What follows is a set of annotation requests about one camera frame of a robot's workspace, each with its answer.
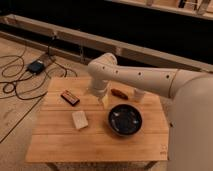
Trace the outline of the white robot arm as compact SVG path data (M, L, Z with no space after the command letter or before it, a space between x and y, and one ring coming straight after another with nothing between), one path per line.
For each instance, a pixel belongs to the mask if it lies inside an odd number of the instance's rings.
M213 171L213 74L119 66L111 53L92 60L88 73L96 96L117 81L172 99L167 171Z

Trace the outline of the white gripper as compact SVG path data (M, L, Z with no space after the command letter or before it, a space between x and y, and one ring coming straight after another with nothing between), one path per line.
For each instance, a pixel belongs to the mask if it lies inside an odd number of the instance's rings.
M101 103L104 109L109 107L109 96L107 93L108 82L92 79L88 86L89 92L97 98L102 98Z

